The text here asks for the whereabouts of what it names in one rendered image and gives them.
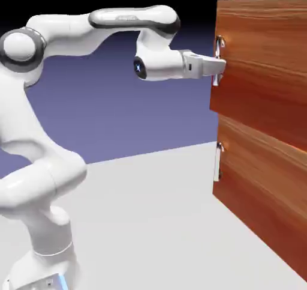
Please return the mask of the large wooden cabinet door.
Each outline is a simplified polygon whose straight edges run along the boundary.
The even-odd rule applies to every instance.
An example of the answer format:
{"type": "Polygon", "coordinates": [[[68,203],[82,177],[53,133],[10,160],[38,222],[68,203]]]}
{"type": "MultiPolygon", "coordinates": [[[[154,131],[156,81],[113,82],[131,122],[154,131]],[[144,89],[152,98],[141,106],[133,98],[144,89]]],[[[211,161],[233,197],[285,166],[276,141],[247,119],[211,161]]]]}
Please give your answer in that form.
{"type": "Polygon", "coordinates": [[[218,114],[307,151],[307,0],[220,0],[218,114]]]}

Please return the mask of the small wooden cabinet door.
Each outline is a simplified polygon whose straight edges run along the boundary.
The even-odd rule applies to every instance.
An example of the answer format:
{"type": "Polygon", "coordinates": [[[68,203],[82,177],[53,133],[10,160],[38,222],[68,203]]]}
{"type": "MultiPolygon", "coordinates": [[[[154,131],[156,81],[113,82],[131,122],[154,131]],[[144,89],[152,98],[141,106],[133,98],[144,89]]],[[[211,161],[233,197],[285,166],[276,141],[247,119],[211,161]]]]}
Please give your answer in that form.
{"type": "Polygon", "coordinates": [[[307,151],[219,116],[213,194],[307,282],[307,151]]]}

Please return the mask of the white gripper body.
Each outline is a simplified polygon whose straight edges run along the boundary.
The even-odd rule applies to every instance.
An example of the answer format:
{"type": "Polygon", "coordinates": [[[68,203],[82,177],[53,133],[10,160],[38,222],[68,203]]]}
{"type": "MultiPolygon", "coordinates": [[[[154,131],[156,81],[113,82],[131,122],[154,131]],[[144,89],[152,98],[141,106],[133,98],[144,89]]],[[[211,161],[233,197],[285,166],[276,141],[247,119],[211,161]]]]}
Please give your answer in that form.
{"type": "Polygon", "coordinates": [[[214,76],[223,74],[226,60],[211,56],[202,56],[202,71],[204,76],[214,76]]]}

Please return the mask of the curved silver door handle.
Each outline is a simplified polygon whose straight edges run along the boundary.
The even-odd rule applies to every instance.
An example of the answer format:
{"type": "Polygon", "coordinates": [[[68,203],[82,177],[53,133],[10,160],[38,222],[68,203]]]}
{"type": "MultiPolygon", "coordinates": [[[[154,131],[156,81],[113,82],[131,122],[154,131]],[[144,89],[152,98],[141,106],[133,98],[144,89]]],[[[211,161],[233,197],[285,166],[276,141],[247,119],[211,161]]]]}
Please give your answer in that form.
{"type": "Polygon", "coordinates": [[[212,77],[212,85],[218,86],[220,80],[223,77],[223,73],[225,71],[226,60],[221,58],[221,49],[225,48],[225,40],[221,35],[216,36],[215,40],[215,59],[216,63],[219,65],[218,73],[212,77]]]}

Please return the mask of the brown wooden cabinet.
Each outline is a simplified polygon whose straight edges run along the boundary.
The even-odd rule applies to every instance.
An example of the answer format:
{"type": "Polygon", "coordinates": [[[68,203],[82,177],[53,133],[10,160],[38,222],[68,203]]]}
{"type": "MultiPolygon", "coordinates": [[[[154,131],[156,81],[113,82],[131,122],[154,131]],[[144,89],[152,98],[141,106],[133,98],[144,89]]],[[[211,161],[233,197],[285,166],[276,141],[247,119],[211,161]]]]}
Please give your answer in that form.
{"type": "Polygon", "coordinates": [[[307,282],[307,0],[220,0],[213,194],[307,282]]]}

